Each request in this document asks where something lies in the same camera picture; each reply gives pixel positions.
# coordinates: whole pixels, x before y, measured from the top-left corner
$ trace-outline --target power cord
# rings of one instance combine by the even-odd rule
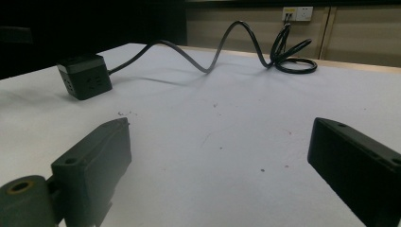
[[[256,37],[253,33],[253,31],[251,30],[251,27],[243,22],[243,21],[235,21],[233,22],[226,30],[226,32],[224,33],[223,38],[221,39],[220,44],[218,45],[218,50],[216,52],[215,57],[213,58],[212,63],[210,64],[210,66],[208,68],[203,68],[201,65],[199,65],[194,59],[192,59],[188,54],[186,54],[182,49],[180,49],[177,45],[169,42],[169,41],[163,41],[163,40],[157,40],[154,41],[148,45],[146,45],[138,54],[136,54],[132,59],[130,59],[129,61],[115,67],[112,70],[109,70],[108,73],[109,75],[127,67],[128,65],[132,64],[134,61],[138,60],[142,55],[144,55],[151,47],[153,47],[156,44],[164,44],[167,45],[169,47],[171,47],[172,49],[174,49],[175,51],[177,51],[179,54],[181,54],[184,58],[186,58],[189,62],[191,62],[197,69],[199,69],[200,71],[202,71],[205,74],[209,74],[210,72],[212,72],[213,68],[216,65],[216,62],[218,60],[218,56],[221,52],[221,49],[228,37],[228,35],[230,34],[231,30],[235,27],[235,26],[243,26],[247,31],[248,34],[251,37],[251,40],[253,41],[253,45],[254,48],[256,50],[256,54],[260,60],[260,62],[262,63],[263,66],[265,66],[266,68],[271,68],[272,66],[275,66],[278,70],[285,72],[285,73],[290,73],[290,74],[309,74],[312,73],[316,70],[316,68],[318,67],[317,63],[312,61],[312,60],[307,60],[307,59],[301,59],[301,58],[290,58],[290,56],[292,56],[293,54],[299,52],[300,50],[302,50],[303,48],[305,48],[307,45],[309,45],[312,41],[310,39],[305,40],[303,42],[300,42],[299,44],[296,44],[295,46],[293,46],[291,49],[289,49],[288,51],[285,51],[285,46],[287,43],[287,38],[288,38],[288,34],[290,32],[290,28],[291,28],[291,24],[290,23],[286,23],[284,25],[284,27],[282,28],[282,30],[279,32],[279,34],[277,35],[276,40],[274,41],[273,47],[271,48],[271,52],[270,52],[270,63],[266,63],[265,59],[263,58],[262,55],[262,51],[260,49],[259,43],[256,40]],[[297,63],[297,62],[302,62],[304,64],[308,64],[310,65],[309,68],[306,69],[290,69],[290,68],[286,68],[284,66],[285,63],[287,62],[292,62],[292,63]]]

